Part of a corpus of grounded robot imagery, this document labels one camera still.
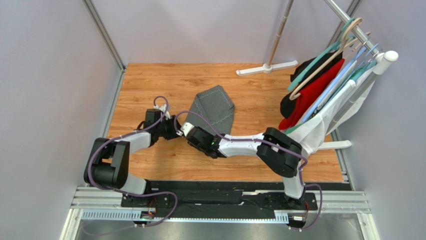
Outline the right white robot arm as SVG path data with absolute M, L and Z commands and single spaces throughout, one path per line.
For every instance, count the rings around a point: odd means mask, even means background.
M 282 177 L 284 195 L 288 201 L 302 204 L 305 187 L 300 170 L 302 146 L 281 132 L 268 127 L 265 132 L 251 136 L 213 135 L 198 126 L 185 123 L 181 127 L 188 144 L 213 159 L 233 156 L 254 156 Z

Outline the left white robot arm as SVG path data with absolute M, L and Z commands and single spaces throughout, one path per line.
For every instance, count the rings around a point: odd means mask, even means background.
M 151 182 L 129 172 L 130 156 L 152 147 L 159 138 L 178 138 L 175 126 L 179 125 L 175 115 L 151 108 L 133 132 L 117 138 L 95 139 L 84 170 L 84 181 L 102 190 L 118 191 L 130 199 L 151 202 L 154 198 Z

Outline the grey felt napkin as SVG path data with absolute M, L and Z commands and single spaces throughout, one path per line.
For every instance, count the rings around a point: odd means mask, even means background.
M 235 105 L 221 85 L 195 95 L 190 111 L 204 118 L 189 113 L 185 121 L 201 127 L 210 134 L 230 134 L 234 122 Z

